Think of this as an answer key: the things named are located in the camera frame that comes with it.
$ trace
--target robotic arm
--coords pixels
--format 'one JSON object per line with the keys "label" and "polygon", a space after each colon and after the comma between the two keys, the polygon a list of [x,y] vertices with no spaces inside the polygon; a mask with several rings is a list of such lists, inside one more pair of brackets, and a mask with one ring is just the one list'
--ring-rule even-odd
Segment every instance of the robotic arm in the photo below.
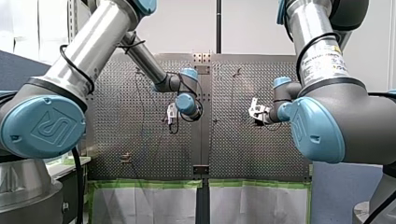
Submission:
{"label": "robotic arm", "polygon": [[347,39],[337,33],[358,28],[367,7],[368,1],[294,0],[280,16],[292,33],[299,82],[277,78],[274,104],[260,113],[253,99],[249,111],[266,124],[290,121],[295,146],[312,161],[396,161],[394,97],[369,95],[349,75],[339,45]]}
{"label": "robotic arm", "polygon": [[155,9],[156,1],[102,1],[66,51],[61,48],[63,57],[46,75],[32,77],[15,96],[1,98],[0,148],[33,159],[71,150],[85,132],[85,98],[94,91],[95,80],[120,43],[152,80],[155,91],[177,91],[178,111],[191,119],[200,118],[196,71],[164,72],[139,37],[127,33]]}

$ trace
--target perforated metal panel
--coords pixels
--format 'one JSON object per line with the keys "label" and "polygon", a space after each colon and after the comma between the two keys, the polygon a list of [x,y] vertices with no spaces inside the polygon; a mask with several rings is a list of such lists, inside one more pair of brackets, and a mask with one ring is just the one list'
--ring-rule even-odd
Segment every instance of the perforated metal panel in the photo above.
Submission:
{"label": "perforated metal panel", "polygon": [[253,125],[252,97],[271,105],[273,80],[294,77],[292,56],[213,55],[212,178],[260,178],[306,181],[309,162],[294,147],[290,126]]}
{"label": "perforated metal panel", "polygon": [[[180,54],[157,58],[169,72],[191,67],[193,60]],[[151,91],[149,79],[136,71],[129,57],[118,54],[97,80],[92,98],[97,156],[90,178],[192,178],[190,124],[180,122],[178,134],[170,134],[163,119],[174,94]],[[127,153],[130,162],[122,163]]]}
{"label": "perforated metal panel", "polygon": [[[198,64],[187,54],[164,54],[157,59],[171,72]],[[90,178],[192,179],[193,161],[206,164],[209,157],[209,150],[203,148],[206,144],[192,143],[197,136],[191,135],[191,127],[198,127],[205,132],[201,142],[207,141],[206,133],[211,136],[211,178],[308,180],[309,162],[294,147],[290,126],[270,132],[253,126],[248,115],[253,96],[260,98],[260,104],[272,104],[273,80],[293,77],[294,61],[291,56],[211,55],[211,74],[204,75],[209,80],[202,82],[206,96],[200,98],[206,98],[205,104],[210,99],[212,108],[207,106],[205,113],[212,121],[201,120],[198,126],[181,121],[179,133],[172,135],[162,122],[172,93],[152,92],[149,80],[136,74],[128,57],[114,56],[90,101],[92,131],[87,139],[96,149]],[[205,131],[203,125],[211,128]],[[127,153],[131,162],[122,163],[120,157]]]}

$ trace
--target metal pole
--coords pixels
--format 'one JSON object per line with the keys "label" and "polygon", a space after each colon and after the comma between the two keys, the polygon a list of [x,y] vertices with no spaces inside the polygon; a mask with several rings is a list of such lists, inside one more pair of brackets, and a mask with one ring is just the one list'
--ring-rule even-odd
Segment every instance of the metal pole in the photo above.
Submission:
{"label": "metal pole", "polygon": [[221,0],[217,0],[216,53],[221,54]]}

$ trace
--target white wall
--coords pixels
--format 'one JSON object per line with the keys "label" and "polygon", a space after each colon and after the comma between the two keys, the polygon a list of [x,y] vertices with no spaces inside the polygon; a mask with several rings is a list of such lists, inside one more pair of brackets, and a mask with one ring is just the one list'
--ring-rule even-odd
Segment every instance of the white wall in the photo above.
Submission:
{"label": "white wall", "polygon": [[366,19],[346,45],[344,55],[350,75],[363,81],[368,91],[389,89],[393,4],[392,0],[372,0]]}
{"label": "white wall", "polygon": [[[65,32],[52,32],[53,35],[41,33],[39,45],[29,44],[38,39],[38,32],[33,29],[36,27],[36,20],[19,18],[22,18],[21,15],[32,15],[35,9],[21,7],[16,10],[15,8],[19,7],[14,7],[25,1],[35,2],[35,6],[37,2],[41,3],[38,4],[41,9],[49,10],[51,13],[41,14],[41,18],[45,19],[40,22],[54,25],[58,30],[64,27]],[[393,78],[396,72],[396,63],[394,63],[396,38],[391,36],[393,34],[391,28],[393,31],[396,30],[393,22],[395,18],[392,14],[396,9],[392,1],[396,2],[396,0],[372,0],[366,20],[361,28],[354,32],[346,46],[345,58],[350,74],[362,80],[369,91],[386,91],[391,86],[396,88],[396,78]],[[54,7],[55,2],[61,6]],[[64,24],[66,15],[64,15],[65,10],[61,11],[65,8],[65,3],[66,0],[0,0],[1,18],[10,18],[8,22],[6,20],[0,22],[0,30],[10,30],[10,26],[13,25],[12,38],[22,39],[21,42],[17,42],[15,52],[51,64],[58,57],[58,50],[54,46],[66,41],[67,28]],[[10,14],[5,8],[15,10]],[[293,45],[288,40],[284,28],[276,24],[276,13],[277,0],[223,0],[222,52],[294,54]],[[29,29],[22,29],[22,22],[26,23],[25,27]],[[147,40],[148,48],[154,53],[214,52],[216,0],[159,0],[158,10],[152,16],[143,19],[137,31],[142,39]],[[19,38],[18,35],[31,36]],[[4,45],[13,44],[13,41],[7,41],[12,38],[4,36],[5,32],[0,32],[2,40],[0,48],[3,49]]]}
{"label": "white wall", "polygon": [[157,11],[137,28],[155,53],[209,52],[216,49],[215,0],[159,0]]}

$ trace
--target sticker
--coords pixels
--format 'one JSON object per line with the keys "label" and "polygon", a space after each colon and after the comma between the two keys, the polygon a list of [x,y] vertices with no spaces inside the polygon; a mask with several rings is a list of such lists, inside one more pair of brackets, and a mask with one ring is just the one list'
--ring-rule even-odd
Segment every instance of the sticker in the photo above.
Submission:
{"label": "sticker", "polygon": [[305,83],[329,77],[347,77],[346,63],[338,46],[316,48],[316,55],[303,60]]}

